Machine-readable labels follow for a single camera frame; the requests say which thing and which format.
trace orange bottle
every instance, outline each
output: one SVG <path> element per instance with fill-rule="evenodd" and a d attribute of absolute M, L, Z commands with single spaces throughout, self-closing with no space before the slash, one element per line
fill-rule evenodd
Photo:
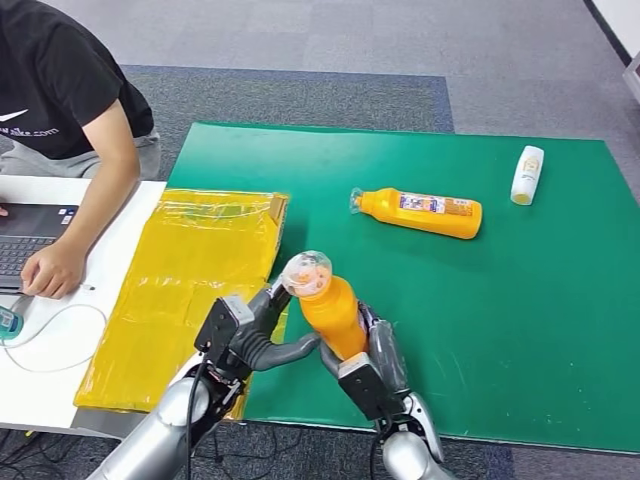
<path fill-rule="evenodd" d="M 331 274 L 331 262 L 320 252 L 303 252 L 289 260 L 282 283 L 300 299 L 304 318 L 340 360 L 367 350 L 358 300 L 351 285 Z"/>
<path fill-rule="evenodd" d="M 470 239 L 482 221 L 482 205 L 474 200 L 400 192 L 351 192 L 352 213 L 367 213 L 380 222 Z"/>

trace bottle cap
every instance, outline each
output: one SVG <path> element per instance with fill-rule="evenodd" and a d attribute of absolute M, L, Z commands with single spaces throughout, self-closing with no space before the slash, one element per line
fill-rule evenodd
<path fill-rule="evenodd" d="M 365 192 L 359 188 L 354 188 L 349 198 L 349 210 L 351 213 L 360 213 L 362 211 L 362 195 Z"/>
<path fill-rule="evenodd" d="M 289 260 L 282 271 L 282 284 L 296 297 L 322 292 L 331 280 L 331 261 L 322 252 L 309 250 Z"/>

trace yellow plastic bag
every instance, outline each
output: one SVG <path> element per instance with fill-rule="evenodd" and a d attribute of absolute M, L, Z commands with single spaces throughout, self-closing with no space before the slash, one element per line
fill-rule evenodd
<path fill-rule="evenodd" d="M 265 285 L 287 201 L 281 194 L 166 190 L 143 230 L 74 403 L 152 410 L 194 353 L 216 298 L 248 301 Z M 274 336 L 283 330 L 281 324 Z M 232 416 L 241 416 L 243 405 L 238 401 Z"/>

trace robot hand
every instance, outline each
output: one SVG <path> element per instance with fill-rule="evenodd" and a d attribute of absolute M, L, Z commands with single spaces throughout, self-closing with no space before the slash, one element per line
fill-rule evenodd
<path fill-rule="evenodd" d="M 248 305 L 219 298 L 195 340 L 196 353 L 153 411 L 88 480 L 173 479 L 207 434 L 233 408 L 253 371 L 269 370 L 311 353 L 315 333 L 292 344 L 270 337 L 291 296 L 278 281 Z"/>
<path fill-rule="evenodd" d="M 369 353 L 341 362 L 324 342 L 322 363 L 368 420 L 374 421 L 386 470 L 396 480 L 455 480 L 442 465 L 440 438 L 426 404 L 408 384 L 390 323 L 359 303 Z"/>

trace white desk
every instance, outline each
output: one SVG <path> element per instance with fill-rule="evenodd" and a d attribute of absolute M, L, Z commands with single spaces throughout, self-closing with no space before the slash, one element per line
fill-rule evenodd
<path fill-rule="evenodd" d="M 82 200 L 88 182 L 0 175 L 0 197 L 8 203 L 78 205 Z M 68 305 L 91 305 L 108 319 L 143 227 L 158 203 L 165 185 L 163 182 L 141 183 L 94 247 L 88 259 L 85 283 L 92 285 L 95 290 L 81 288 L 60 301 L 42 298 L 29 300 L 31 303 L 24 312 L 25 327 L 20 336 L 29 338 L 43 323 Z M 0 304 L 9 307 L 16 298 L 0 296 Z M 91 355 L 103 328 L 103 320 L 98 312 L 91 308 L 73 307 L 59 315 L 33 341 L 13 349 L 11 353 L 29 369 L 55 370 Z M 17 367 L 5 351 L 0 349 L 0 426 L 54 432 L 75 431 L 72 425 L 78 427 L 77 422 L 74 424 L 78 409 L 73 405 L 73 397 L 88 365 L 88 362 L 85 362 L 56 373 L 29 373 Z"/>

